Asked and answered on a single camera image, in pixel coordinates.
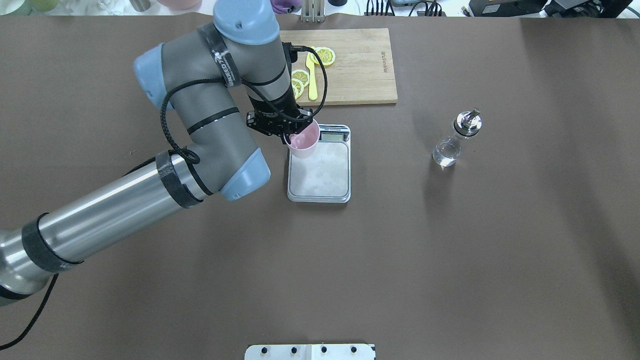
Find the blue joint cap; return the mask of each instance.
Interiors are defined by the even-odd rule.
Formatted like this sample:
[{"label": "blue joint cap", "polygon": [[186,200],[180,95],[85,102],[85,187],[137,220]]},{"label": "blue joint cap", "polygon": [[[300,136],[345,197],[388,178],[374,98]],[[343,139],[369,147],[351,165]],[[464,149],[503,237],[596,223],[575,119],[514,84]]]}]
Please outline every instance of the blue joint cap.
[{"label": "blue joint cap", "polygon": [[271,177],[271,171],[260,148],[256,149],[236,173],[223,186],[220,193],[229,201],[258,190]]},{"label": "blue joint cap", "polygon": [[213,23],[222,35],[245,45],[268,44],[280,34],[269,0],[217,0]]},{"label": "blue joint cap", "polygon": [[[136,73],[138,83],[142,90],[156,108],[162,106],[162,101],[166,96],[166,87],[164,87],[164,76],[162,73],[162,46],[159,44],[153,49],[140,55],[133,62],[133,71]],[[169,102],[167,110],[173,110],[173,106]]]}]

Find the metal bottle cap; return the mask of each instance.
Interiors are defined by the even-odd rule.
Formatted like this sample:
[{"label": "metal bottle cap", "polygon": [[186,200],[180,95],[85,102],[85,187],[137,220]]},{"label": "metal bottle cap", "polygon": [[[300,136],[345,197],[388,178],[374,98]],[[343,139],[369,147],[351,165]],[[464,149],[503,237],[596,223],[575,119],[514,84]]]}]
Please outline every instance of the metal bottle cap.
[{"label": "metal bottle cap", "polygon": [[482,127],[482,119],[479,115],[480,110],[477,108],[472,111],[463,111],[458,114],[458,118],[453,122],[453,127],[462,136],[474,136]]}]

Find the lemon slice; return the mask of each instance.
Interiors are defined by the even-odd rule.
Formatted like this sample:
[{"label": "lemon slice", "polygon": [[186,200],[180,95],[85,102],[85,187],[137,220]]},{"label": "lemon slice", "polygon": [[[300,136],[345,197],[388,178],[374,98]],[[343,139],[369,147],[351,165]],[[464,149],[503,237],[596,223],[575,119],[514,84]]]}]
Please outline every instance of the lemon slice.
[{"label": "lemon slice", "polygon": [[304,86],[309,85],[309,73],[305,70],[293,70],[293,72],[291,73],[291,78],[302,81]]},{"label": "lemon slice", "polygon": [[[335,62],[335,52],[330,48],[323,47],[323,46],[313,47],[313,48],[314,50],[316,50],[318,56],[320,56],[320,60],[322,60],[322,65],[329,66]],[[316,59],[316,56],[313,54],[311,54],[311,60],[314,63],[316,63],[316,65],[320,65],[320,63],[318,63],[318,59]]]},{"label": "lemon slice", "polygon": [[296,100],[302,96],[302,93],[305,91],[305,84],[298,79],[291,79],[291,87],[293,88],[293,95],[296,97]]}]

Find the robotic arm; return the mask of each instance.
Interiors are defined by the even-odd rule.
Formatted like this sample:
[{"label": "robotic arm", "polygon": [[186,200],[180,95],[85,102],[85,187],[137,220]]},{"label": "robotic arm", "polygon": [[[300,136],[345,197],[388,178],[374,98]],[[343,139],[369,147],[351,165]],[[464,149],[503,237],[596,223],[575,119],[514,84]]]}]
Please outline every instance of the robotic arm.
[{"label": "robotic arm", "polygon": [[[136,59],[148,98],[176,109],[193,143],[24,227],[0,231],[0,306],[207,196],[236,200],[264,185],[271,174],[249,128],[284,142],[312,121],[296,104],[287,63],[296,55],[290,45],[283,50],[279,31],[269,1],[218,0],[213,23]],[[255,110],[246,118],[227,91],[240,84]]]}]

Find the clear liquid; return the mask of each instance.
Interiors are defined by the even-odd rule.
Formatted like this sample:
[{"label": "clear liquid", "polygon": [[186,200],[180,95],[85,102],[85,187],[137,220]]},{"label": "clear liquid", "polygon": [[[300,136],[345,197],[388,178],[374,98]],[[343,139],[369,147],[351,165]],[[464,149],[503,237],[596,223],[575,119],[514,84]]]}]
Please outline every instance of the clear liquid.
[{"label": "clear liquid", "polygon": [[441,167],[450,167],[456,163],[461,152],[462,146],[460,145],[460,139],[448,136],[436,145],[433,149],[432,156]]}]

